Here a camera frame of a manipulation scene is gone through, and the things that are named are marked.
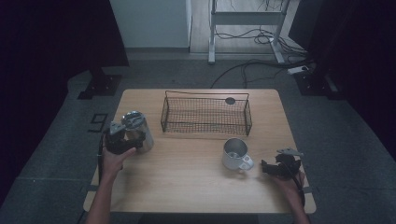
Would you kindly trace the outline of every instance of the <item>metal frame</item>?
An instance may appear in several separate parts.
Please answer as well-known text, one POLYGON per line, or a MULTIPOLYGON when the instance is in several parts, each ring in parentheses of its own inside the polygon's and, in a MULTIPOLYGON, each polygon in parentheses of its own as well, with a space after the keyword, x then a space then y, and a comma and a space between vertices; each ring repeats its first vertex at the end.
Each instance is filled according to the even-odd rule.
POLYGON ((276 25, 277 27, 274 37, 270 38, 271 48, 276 56, 277 62, 285 62, 280 52, 278 39, 287 15, 290 0, 286 0, 282 10, 278 12, 217 12, 216 0, 211 1, 212 10, 210 12, 209 63, 215 63, 216 25, 276 25))

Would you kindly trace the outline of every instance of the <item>floor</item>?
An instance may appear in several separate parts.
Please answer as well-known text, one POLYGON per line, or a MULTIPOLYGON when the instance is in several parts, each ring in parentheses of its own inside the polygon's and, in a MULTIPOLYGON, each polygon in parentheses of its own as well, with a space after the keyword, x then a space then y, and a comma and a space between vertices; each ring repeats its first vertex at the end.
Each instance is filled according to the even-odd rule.
MULTIPOLYGON (((69 80, 64 105, 14 182, 1 207, 0 223, 83 223, 86 213, 82 205, 96 167, 100 138, 99 133, 89 132, 100 128, 100 124, 92 123, 95 115, 107 114, 108 125, 123 90, 207 89, 223 72, 246 61, 228 56, 209 65, 205 56, 146 56, 135 55, 139 59, 130 59, 130 67, 105 69, 109 75, 123 75, 114 96, 78 100, 91 75, 84 72, 69 80)), ((304 169, 318 208, 310 215, 313 223, 396 223, 396 163, 346 101, 302 96, 293 76, 284 69, 252 65, 247 78, 256 79, 248 83, 248 88, 279 92, 296 146, 305 154, 304 169)), ((214 88, 243 88, 240 69, 221 78, 214 88)), ((170 220, 186 220, 183 218, 172 215, 170 220)), ((156 223, 158 218, 112 214, 113 223, 147 220, 156 223)), ((258 214, 249 220, 291 223, 288 214, 258 214)))

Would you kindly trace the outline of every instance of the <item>white mug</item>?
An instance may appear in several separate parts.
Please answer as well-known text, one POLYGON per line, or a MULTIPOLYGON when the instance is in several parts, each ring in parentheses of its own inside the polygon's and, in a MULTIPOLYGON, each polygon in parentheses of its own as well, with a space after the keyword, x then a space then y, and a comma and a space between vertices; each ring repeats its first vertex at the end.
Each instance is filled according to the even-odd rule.
POLYGON ((248 146, 239 138, 230 138, 224 144, 222 163, 230 170, 250 170, 254 164, 248 146))

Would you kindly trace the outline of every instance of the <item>power strip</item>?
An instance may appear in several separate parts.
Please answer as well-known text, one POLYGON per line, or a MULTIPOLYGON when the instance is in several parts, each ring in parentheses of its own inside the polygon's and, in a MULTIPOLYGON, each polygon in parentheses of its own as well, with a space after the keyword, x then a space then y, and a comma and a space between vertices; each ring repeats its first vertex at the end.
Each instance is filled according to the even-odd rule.
POLYGON ((295 67, 295 68, 291 68, 288 69, 288 74, 289 75, 294 75, 297 73, 302 73, 302 72, 307 72, 309 69, 307 66, 300 66, 300 67, 295 67))

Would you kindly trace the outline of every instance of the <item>metal wire basket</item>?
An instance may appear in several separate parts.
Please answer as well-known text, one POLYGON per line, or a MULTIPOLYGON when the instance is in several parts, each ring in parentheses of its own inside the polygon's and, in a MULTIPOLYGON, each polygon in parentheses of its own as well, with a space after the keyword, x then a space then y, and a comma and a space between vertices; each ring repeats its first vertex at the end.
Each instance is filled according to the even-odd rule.
POLYGON ((166 91, 161 125, 170 133, 249 135, 248 93, 166 91))

